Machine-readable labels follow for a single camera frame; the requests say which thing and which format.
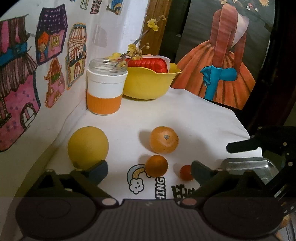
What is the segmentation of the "yellow lemon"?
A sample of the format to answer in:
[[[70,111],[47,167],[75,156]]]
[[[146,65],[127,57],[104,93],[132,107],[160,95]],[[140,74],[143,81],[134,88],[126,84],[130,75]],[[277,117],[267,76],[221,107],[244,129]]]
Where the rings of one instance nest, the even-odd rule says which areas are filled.
[[[85,126],[70,137],[67,149],[73,166],[86,170],[106,159],[109,142],[101,129]]]

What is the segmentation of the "metal baking tray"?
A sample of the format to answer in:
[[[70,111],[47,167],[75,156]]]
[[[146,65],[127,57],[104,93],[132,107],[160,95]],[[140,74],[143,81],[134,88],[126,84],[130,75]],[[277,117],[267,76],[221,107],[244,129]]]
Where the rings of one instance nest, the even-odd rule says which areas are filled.
[[[227,158],[222,161],[220,168],[234,175],[242,175],[247,170],[254,171],[264,184],[279,173],[276,166],[265,158]]]

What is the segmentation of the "red cherry tomato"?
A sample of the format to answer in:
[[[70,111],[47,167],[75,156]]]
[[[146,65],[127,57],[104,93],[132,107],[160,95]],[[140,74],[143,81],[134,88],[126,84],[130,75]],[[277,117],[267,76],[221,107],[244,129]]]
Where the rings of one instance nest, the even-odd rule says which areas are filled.
[[[192,181],[194,177],[191,172],[191,165],[184,165],[180,169],[180,178],[184,181]]]

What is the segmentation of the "small orange tangerine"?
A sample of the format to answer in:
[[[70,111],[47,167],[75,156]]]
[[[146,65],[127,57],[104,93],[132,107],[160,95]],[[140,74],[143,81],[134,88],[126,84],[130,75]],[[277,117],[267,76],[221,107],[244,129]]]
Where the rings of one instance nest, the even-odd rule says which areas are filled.
[[[145,171],[154,178],[165,175],[168,170],[168,161],[160,155],[151,156],[145,163]]]

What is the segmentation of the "large orange mandarin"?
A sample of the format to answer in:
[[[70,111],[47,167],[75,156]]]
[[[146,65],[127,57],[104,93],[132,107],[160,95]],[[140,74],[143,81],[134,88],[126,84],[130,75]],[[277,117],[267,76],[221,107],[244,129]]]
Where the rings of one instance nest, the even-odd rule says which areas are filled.
[[[179,145],[179,137],[172,128],[158,126],[151,131],[149,145],[155,153],[169,154]]]

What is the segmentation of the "white printed tablecloth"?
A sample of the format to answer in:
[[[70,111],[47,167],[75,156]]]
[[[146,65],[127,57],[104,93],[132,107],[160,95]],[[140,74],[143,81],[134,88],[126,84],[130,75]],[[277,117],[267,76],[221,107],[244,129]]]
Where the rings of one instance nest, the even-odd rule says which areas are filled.
[[[123,99],[111,115],[87,111],[73,127],[101,129],[109,141],[106,158],[108,175],[100,188],[122,201],[128,199],[171,199],[199,188],[197,181],[185,182],[179,171],[192,161],[211,169],[227,158],[260,157],[261,150],[230,154],[226,145],[249,139],[249,133],[234,112],[206,101],[183,89],[169,89],[152,101]],[[143,170],[153,155],[149,146],[151,131],[158,126],[172,128],[179,137],[177,148],[165,156],[168,170],[163,177],[148,177]]]

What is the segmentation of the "girl in orange dress poster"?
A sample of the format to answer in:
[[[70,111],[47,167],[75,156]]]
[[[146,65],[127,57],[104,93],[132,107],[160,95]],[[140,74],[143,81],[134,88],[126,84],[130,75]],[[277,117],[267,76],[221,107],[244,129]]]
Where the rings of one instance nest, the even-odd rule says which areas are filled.
[[[243,109],[266,57],[274,14],[274,1],[192,1],[172,88]]]

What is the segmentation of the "white orange glass jar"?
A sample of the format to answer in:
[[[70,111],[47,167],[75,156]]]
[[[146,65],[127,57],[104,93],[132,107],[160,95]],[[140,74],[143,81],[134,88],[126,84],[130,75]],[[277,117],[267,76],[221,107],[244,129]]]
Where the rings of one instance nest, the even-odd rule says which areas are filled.
[[[116,60],[97,58],[87,68],[87,108],[94,114],[109,115],[121,106],[123,88],[128,75],[126,65]]]

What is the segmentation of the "yellow plastic bowl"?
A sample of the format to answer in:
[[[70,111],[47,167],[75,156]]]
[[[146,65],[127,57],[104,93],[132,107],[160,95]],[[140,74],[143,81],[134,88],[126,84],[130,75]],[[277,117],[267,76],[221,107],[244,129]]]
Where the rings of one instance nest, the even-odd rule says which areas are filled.
[[[128,67],[123,95],[142,100],[152,100],[163,96],[169,89],[174,78],[182,71],[170,59],[159,55],[145,55],[142,58],[159,57],[166,61],[168,73],[155,73],[142,67]]]

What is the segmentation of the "red plastic mold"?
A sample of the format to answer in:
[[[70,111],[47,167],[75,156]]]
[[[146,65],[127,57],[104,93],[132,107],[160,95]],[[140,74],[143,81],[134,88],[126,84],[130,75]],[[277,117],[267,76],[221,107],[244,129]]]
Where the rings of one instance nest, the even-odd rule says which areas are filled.
[[[155,73],[168,73],[169,71],[166,61],[159,57],[130,60],[127,65],[128,67],[147,68],[153,70]]]

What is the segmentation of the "yellow flower twig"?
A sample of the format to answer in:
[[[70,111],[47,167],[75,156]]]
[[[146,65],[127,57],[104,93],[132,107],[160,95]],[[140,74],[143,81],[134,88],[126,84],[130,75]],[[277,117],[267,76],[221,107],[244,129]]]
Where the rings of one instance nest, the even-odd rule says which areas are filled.
[[[147,21],[147,30],[145,30],[139,38],[137,38],[133,43],[128,45],[127,51],[121,54],[119,57],[115,58],[116,67],[127,67],[127,63],[130,60],[142,59],[143,49],[149,49],[149,43],[145,43],[142,47],[139,46],[139,42],[149,33],[157,32],[159,30],[159,22],[165,21],[166,16],[160,15],[158,18],[151,18]]]

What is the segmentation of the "colourful houses drawing paper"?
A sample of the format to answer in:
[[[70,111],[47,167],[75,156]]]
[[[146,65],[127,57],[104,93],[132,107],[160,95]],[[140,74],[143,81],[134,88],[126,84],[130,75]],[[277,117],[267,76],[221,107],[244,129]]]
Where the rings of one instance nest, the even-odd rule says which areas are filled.
[[[1,160],[42,152],[79,104],[109,1],[1,1]]]

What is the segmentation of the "brown wooden frame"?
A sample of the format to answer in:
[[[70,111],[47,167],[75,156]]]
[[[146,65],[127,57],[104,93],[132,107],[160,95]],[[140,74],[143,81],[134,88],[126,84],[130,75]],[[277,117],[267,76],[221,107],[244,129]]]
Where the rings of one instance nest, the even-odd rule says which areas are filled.
[[[166,20],[172,0],[150,0],[144,20],[143,33],[149,30],[140,40],[139,47],[143,54],[158,55],[163,39]]]

